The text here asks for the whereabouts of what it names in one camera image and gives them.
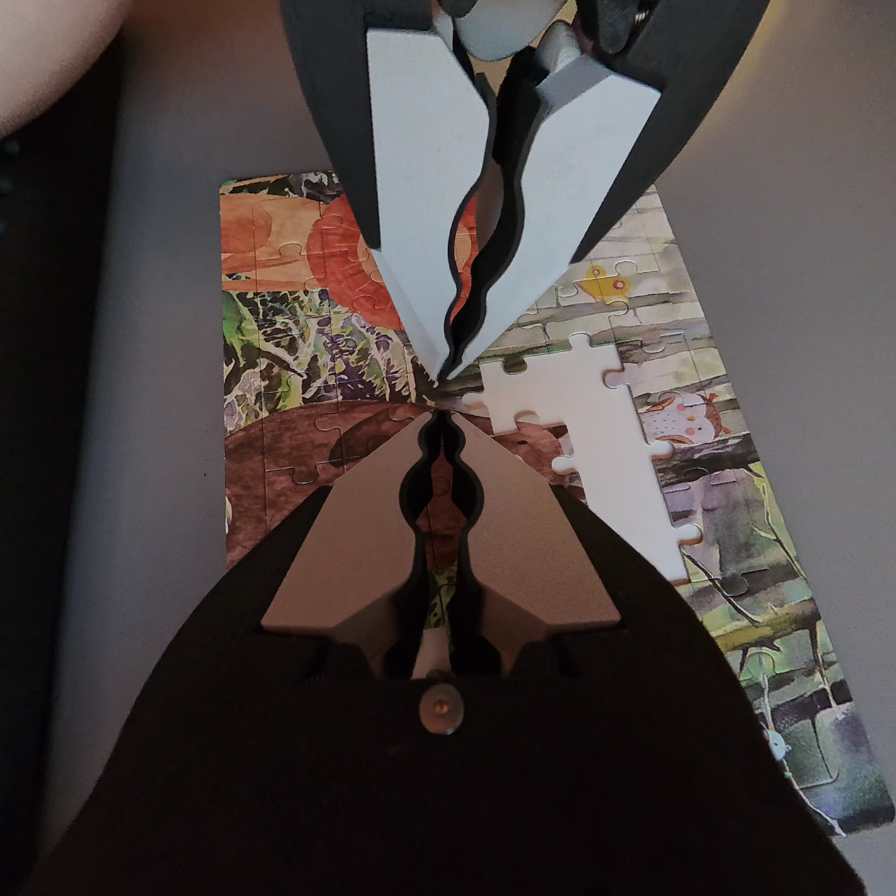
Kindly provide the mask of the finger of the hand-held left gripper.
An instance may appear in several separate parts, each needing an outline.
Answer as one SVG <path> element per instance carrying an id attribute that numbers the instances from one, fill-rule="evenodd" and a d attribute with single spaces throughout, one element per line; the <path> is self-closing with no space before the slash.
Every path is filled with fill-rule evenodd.
<path id="1" fill-rule="evenodd" d="M 462 290 L 454 238 L 486 166 L 492 92 L 435 29 L 366 33 L 380 247 L 371 249 L 420 363 L 437 380 Z"/>
<path id="2" fill-rule="evenodd" d="M 539 102 L 537 114 L 509 165 L 495 232 L 473 263 L 447 378 L 565 272 L 661 96 L 610 69 L 559 69 L 523 93 Z"/>

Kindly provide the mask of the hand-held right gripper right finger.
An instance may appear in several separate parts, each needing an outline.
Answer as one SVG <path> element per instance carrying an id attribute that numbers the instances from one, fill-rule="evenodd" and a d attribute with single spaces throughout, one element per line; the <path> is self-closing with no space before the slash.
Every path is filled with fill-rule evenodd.
<path id="1" fill-rule="evenodd" d="M 466 519 L 447 606 L 459 675 L 508 671 L 526 644 L 620 622 L 547 480 L 460 414 L 445 417 Z"/>

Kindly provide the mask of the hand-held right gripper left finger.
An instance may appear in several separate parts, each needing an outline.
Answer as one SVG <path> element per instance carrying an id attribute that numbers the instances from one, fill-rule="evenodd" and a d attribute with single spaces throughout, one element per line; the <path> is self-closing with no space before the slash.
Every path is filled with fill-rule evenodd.
<path id="1" fill-rule="evenodd" d="M 420 415 L 331 487 L 262 620 L 274 633 L 358 645 L 390 678 L 442 670 L 418 520 L 433 496 L 440 414 Z"/>

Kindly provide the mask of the animal jigsaw puzzle board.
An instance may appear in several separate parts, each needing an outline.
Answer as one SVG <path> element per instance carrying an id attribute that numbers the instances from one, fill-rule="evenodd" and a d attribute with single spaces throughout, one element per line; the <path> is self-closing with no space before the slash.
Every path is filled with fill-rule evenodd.
<path id="1" fill-rule="evenodd" d="M 330 171 L 221 185 L 227 556 L 423 410 L 461 412 L 674 582 L 845 836 L 894 806 L 655 188 L 435 384 Z"/>

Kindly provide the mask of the person's left forearm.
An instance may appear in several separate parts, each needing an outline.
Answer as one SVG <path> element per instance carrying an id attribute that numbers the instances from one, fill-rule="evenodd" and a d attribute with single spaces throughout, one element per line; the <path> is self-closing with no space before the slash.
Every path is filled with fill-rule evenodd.
<path id="1" fill-rule="evenodd" d="M 1 2 L 1 135 L 36 118 L 114 39 L 131 1 Z"/>

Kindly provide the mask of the grey desk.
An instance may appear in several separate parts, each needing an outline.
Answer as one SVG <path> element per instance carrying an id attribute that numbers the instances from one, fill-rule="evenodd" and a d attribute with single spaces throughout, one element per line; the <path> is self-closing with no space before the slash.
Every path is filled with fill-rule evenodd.
<path id="1" fill-rule="evenodd" d="M 218 185 L 320 169 L 275 2 L 135 2 L 41 846 L 223 574 Z M 658 182 L 894 788 L 894 2 L 773 2 Z"/>

